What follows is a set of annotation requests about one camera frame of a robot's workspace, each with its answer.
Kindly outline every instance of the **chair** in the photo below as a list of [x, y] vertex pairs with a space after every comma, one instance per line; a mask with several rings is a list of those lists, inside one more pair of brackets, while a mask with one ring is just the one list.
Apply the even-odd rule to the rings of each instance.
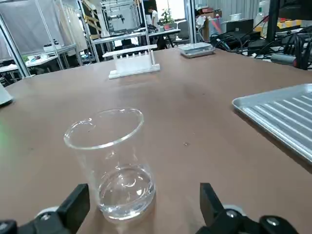
[[180, 22], [177, 25], [177, 28], [180, 29], [181, 31], [178, 33], [178, 37], [181, 40], [174, 40], [173, 43], [175, 45], [181, 45], [181, 44], [187, 44], [190, 43], [189, 39], [189, 26], [187, 21]]

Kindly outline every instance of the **white curtain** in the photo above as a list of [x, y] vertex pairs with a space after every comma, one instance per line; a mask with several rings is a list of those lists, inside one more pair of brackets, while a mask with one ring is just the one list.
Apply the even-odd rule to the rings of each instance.
[[[54, 1], [40, 0], [39, 4], [52, 38], [64, 44]], [[0, 14], [22, 54], [43, 52], [43, 46], [50, 43], [34, 0], [1, 3]]]
[[86, 38], [84, 37], [84, 34], [83, 34], [83, 30], [80, 26], [77, 12], [73, 8], [67, 5], [64, 5], [64, 11], [68, 17], [69, 26], [73, 33], [74, 42], [76, 44], [77, 50], [78, 51], [86, 50], [88, 46], [87, 46]]
[[7, 49], [7, 44], [6, 41], [4, 40], [4, 35], [2, 34], [2, 31], [0, 31], [0, 61], [2, 59], [10, 59], [10, 58], [11, 56]]

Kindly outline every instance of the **white test tube rack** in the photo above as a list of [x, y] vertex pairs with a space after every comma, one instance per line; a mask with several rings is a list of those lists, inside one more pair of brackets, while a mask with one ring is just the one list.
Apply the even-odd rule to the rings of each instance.
[[[131, 76], [135, 74], [155, 72], [160, 70], [160, 65], [155, 64], [155, 57], [153, 49], [157, 48], [157, 45], [146, 45], [130, 49], [118, 50], [105, 53], [103, 58], [113, 56], [116, 70], [109, 73], [108, 78], [114, 79], [118, 77]], [[145, 51], [143, 54], [139, 52], [135, 55], [136, 51]]]

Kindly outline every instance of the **brown table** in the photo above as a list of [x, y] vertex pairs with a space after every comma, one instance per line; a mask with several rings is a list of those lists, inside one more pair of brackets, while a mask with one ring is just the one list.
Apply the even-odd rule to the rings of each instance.
[[[234, 113], [231, 101], [311, 82], [312, 73], [223, 51], [187, 59], [163, 50], [156, 61], [159, 73], [109, 80], [109, 61], [8, 87], [16, 103], [0, 109], [0, 219], [25, 223], [85, 182], [62, 139], [72, 122], [134, 107], [145, 115], [157, 196], [150, 216], [125, 233], [194, 234], [204, 224], [200, 182], [250, 218], [280, 215], [311, 233], [312, 175]], [[80, 232], [117, 233], [94, 202]]]

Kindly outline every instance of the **white bottle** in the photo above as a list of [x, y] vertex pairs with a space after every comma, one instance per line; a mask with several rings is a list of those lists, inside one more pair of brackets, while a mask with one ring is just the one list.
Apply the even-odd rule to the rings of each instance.
[[255, 19], [254, 19], [254, 22], [253, 22], [253, 26], [256, 27], [259, 27], [259, 26], [263, 26], [263, 22], [261, 22], [264, 18], [264, 13], [262, 12], [262, 5], [259, 4], [259, 12], [258, 14], [256, 15]]
[[[269, 15], [269, 9], [270, 9], [270, 0], [265, 0], [265, 1], [261, 1], [259, 3], [259, 7], [261, 7], [261, 11], [263, 14], [263, 17], [267, 17]], [[262, 25], [262, 29], [261, 29], [261, 36], [262, 37], [266, 37], [267, 36], [267, 31], [268, 31], [268, 20], [269, 19], [265, 19], [263, 20], [263, 25]]]

